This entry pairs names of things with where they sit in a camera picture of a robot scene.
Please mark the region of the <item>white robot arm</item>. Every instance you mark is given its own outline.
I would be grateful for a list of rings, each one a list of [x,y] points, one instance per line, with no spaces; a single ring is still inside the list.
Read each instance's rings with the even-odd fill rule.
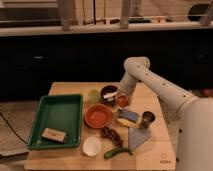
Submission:
[[[176,171],[213,171],[213,98],[199,98],[149,70],[147,57],[129,57],[120,90],[131,96],[139,81],[181,115]]]

